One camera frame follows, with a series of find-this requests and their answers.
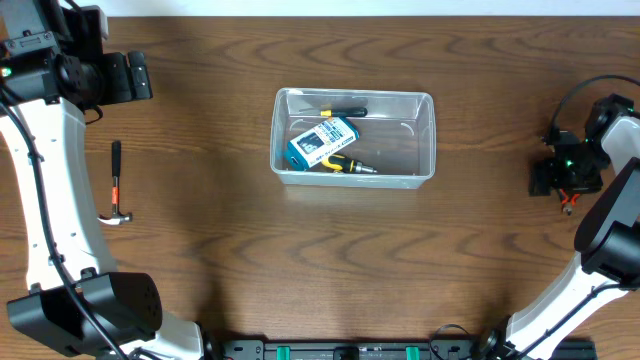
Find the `red handled pliers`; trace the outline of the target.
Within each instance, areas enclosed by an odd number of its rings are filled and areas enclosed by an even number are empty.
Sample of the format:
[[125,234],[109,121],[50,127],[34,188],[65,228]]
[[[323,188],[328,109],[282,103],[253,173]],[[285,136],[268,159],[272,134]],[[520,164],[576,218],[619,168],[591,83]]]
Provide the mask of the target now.
[[557,193],[560,198],[562,212],[567,216],[571,216],[574,212],[577,200],[580,198],[580,194],[569,193],[564,189],[558,189]]

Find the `small claw hammer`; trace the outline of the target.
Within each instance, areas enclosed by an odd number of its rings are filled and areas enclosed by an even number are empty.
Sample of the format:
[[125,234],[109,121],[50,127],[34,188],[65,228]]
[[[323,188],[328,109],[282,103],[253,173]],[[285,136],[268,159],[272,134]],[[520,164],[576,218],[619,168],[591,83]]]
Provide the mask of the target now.
[[98,217],[100,222],[109,226],[119,226],[133,221],[131,212],[124,214],[120,211],[121,150],[122,144],[120,140],[116,140],[111,144],[111,216],[100,215]]

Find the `stubby yellow black screwdriver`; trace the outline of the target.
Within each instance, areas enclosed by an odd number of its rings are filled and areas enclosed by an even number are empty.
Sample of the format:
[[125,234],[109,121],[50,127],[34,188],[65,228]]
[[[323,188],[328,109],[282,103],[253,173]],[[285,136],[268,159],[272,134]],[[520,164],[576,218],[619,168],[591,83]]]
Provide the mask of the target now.
[[326,168],[335,173],[377,174],[378,171],[362,162],[341,154],[332,154],[321,161]]

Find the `black yellow slim screwdriver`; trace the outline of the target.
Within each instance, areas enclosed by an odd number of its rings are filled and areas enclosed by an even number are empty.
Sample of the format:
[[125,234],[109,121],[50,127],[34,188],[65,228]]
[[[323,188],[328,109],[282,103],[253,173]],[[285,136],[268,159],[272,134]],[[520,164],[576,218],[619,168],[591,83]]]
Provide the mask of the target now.
[[321,116],[321,117],[366,117],[368,110],[365,107],[351,107],[338,109],[301,109],[297,115]]

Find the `blue screw box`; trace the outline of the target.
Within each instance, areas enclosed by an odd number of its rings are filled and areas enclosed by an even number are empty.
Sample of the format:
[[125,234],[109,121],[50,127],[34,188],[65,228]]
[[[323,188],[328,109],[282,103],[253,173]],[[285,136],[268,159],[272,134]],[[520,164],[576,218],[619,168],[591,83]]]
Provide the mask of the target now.
[[333,117],[290,140],[284,158],[294,170],[306,171],[359,138],[358,130],[349,120]]

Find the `clear plastic container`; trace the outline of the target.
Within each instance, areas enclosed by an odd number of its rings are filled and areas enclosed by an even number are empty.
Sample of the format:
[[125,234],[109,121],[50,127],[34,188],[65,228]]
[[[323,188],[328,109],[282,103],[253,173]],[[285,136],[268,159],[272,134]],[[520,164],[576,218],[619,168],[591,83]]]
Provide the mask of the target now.
[[270,166],[288,185],[417,189],[436,169],[434,100],[423,92],[282,88]]

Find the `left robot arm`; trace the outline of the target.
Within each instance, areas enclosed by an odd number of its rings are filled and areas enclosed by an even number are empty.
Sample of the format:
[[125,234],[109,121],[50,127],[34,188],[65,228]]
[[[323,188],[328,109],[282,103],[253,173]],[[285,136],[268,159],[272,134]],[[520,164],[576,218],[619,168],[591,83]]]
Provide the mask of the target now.
[[85,158],[86,113],[152,97],[143,53],[107,53],[96,6],[4,0],[1,133],[28,240],[27,294],[7,305],[14,329],[66,356],[209,359],[201,327],[162,308],[144,273],[121,272],[102,233]]

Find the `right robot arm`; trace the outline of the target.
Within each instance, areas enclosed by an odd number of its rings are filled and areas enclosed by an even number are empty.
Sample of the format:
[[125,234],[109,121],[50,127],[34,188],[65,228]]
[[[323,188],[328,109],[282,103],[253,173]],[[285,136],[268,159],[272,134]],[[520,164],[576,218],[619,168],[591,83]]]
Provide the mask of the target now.
[[563,272],[473,348],[475,359],[549,359],[600,308],[639,288],[639,114],[611,94],[592,107],[582,142],[556,157],[564,178],[613,167],[615,178],[585,215]]

